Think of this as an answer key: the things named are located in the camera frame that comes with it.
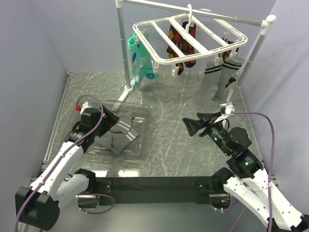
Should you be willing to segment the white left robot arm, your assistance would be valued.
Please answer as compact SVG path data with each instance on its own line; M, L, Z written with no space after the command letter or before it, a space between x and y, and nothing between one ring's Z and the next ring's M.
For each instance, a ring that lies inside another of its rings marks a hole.
M20 187L15 194L16 222L48 231L59 218L60 210L75 196L97 195L98 184L94 172L79 169L66 181L75 162L118 121L104 105L95 108L87 103L77 105L80 119L65 136L64 143L45 171L30 184Z

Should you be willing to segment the white clip sock hanger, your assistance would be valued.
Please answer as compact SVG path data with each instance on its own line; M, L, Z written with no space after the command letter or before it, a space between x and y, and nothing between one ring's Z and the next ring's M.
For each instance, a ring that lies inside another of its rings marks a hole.
M180 12L180 14L174 16L142 21L133 25L133 31L137 35L138 41L144 45L150 55L150 61L154 72L157 72L160 65L170 65L172 75L175 76L179 69L179 67L176 66L177 63L198 60L201 58L214 57L217 56L219 53L223 53L228 50L231 51L231 55L234 55L236 53L236 49L238 47L244 46L248 41L248 37L242 32L240 32L238 29L227 23L223 15L219 16L211 13L210 11L194 10L191 4L188 4L187 7L179 7L146 0L138 0L135 1L135 3ZM212 18L219 25L223 26L229 33L236 36L236 41L233 44L228 44L228 42L226 42L220 36L211 31L202 22L200 22L195 17L198 14L201 14L204 17L207 16L209 18ZM176 46L172 39L170 39L168 35L159 27L160 23L169 23L171 26L173 26L173 28L179 33L179 35L196 50L196 53L192 55L186 55L183 51L181 51L181 49ZM146 26L151 26L156 30L156 32L167 43L167 45L171 47L172 51L176 53L176 58L162 58L158 55L156 50L150 44L149 40L146 38L147 32L145 30L141 30L141 28ZM190 35L189 29L192 26L200 28L203 32L205 32L212 39L214 39L219 44L219 46L211 50L207 49L192 35Z

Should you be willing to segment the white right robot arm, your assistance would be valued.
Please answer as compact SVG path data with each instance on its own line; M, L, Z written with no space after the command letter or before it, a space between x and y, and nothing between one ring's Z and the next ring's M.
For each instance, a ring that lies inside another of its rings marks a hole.
M197 120L183 118L190 136L199 130L200 137L209 136L230 158L228 168L221 168L212 177L212 188L218 193L234 196L266 227L268 232L303 232L309 228L308 215L302 214L284 197L270 178L261 161L249 150L252 142L247 131L240 127L226 130L222 121L234 110L206 114L198 113Z

